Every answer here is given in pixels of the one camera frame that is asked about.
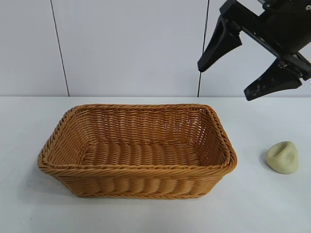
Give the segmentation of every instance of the basket rim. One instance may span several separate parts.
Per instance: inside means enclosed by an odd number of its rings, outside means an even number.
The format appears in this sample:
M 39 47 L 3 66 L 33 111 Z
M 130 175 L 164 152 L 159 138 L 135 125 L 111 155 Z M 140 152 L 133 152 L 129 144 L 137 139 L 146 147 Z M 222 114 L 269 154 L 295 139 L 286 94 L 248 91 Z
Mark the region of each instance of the basket rim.
M 56 165 L 48 161 L 48 154 L 50 149 L 53 147 L 55 141 L 62 133 L 62 128 L 75 116 L 76 113 L 81 113 L 86 108 L 105 108 L 105 109 L 131 109 L 139 110 L 150 108 L 150 110 L 178 110 L 178 109 L 205 109 L 209 114 L 211 119 L 214 122 L 216 129 L 216 134 L 221 141 L 221 144 L 224 149 L 226 160 L 220 165 L 209 165 L 209 166 L 188 166 L 188 165 Z M 42 148 L 37 161 L 38 167 L 46 172 L 53 173 L 53 175 L 59 174 L 62 176 L 70 176 L 71 172 L 81 171 L 81 176 L 85 176 L 85 173 L 97 173 L 96 176 L 102 174 L 107 176 L 108 173 L 113 176 L 122 173 L 124 170 L 131 170 L 134 173 L 138 172 L 139 175 L 143 175 L 144 172 L 150 173 L 151 170 L 162 171 L 164 173 L 171 173 L 171 175 L 180 176 L 181 173 L 191 173 L 192 176 L 201 176 L 201 175 L 212 175 L 216 173 L 227 174 L 231 172 L 237 165 L 237 156 L 235 151 L 232 148 L 231 142 L 228 139 L 227 134 L 225 133 L 216 112 L 209 106 L 204 104 L 83 104 L 75 106 L 69 109 L 61 118 L 58 125 L 54 129 L 52 135 L 47 140 L 46 144 Z

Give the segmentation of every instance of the wicker basket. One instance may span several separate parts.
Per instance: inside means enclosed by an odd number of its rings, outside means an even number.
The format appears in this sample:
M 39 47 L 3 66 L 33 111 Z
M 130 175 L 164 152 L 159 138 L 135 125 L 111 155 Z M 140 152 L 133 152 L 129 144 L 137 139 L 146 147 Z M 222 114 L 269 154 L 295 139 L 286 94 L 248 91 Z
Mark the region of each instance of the wicker basket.
M 237 157 L 209 106 L 88 104 L 65 113 L 37 164 L 81 197 L 187 199 Z

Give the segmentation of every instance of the beige rock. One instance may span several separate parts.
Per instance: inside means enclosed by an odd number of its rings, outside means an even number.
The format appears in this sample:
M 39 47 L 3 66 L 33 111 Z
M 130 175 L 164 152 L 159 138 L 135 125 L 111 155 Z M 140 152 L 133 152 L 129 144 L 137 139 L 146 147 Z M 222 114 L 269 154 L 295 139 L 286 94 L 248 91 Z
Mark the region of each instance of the beige rock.
M 280 142 L 271 147 L 266 161 L 273 170 L 291 174 L 298 169 L 298 151 L 293 142 Z

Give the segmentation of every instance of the black line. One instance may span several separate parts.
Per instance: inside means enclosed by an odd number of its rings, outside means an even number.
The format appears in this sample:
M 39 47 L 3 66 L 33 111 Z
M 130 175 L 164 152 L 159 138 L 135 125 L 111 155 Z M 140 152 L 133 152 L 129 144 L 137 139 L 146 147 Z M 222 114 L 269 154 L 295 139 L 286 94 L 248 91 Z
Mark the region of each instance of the black line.
M 207 22 L 208 22 L 208 12 L 209 12 L 209 0 L 207 0 L 207 9 L 206 9 L 206 18 L 205 18 L 205 28 L 204 28 L 204 38 L 203 38 L 202 55 L 203 55 L 203 53 L 204 53 L 204 48 L 205 48 L 205 40 L 206 40 L 206 32 L 207 32 Z M 197 97 L 200 97 L 201 77 L 202 77 L 202 72 L 200 72 L 199 86 L 198 86 L 198 95 L 197 95 Z
M 64 72 L 64 77 L 65 77 L 65 82 L 66 82 L 67 93 L 68 93 L 68 97 L 70 97 L 68 83 L 67 83 L 67 78 L 66 78 L 66 72 L 65 72 L 65 67 L 64 67 L 64 60 L 63 60 L 62 50 L 60 48 L 60 43 L 59 43 L 59 37 L 58 37 L 58 32 L 57 32 L 57 26 L 56 26 L 56 21 L 55 21 L 55 15 L 54 15 L 54 9 L 53 9 L 52 0 L 50 0 L 50 3 L 51 3 L 52 15 L 53 15 L 54 26 L 55 26 L 55 31 L 56 31 L 56 37 L 57 37 L 57 43 L 58 43 L 58 48 L 59 48 L 60 59 L 62 61 L 62 66 L 63 66 L 63 72 Z

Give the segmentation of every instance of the white table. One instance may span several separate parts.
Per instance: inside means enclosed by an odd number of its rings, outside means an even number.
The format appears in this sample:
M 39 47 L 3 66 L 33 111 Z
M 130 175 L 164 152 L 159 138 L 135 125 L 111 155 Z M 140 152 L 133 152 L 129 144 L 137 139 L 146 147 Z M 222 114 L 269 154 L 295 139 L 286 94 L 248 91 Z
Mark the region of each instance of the white table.
M 36 167 L 62 114 L 84 103 L 203 103 L 219 115 L 239 163 L 190 200 L 84 199 Z M 309 233 L 311 98 L 0 98 L 1 233 Z M 299 150 L 291 175 L 264 163 L 275 143 Z

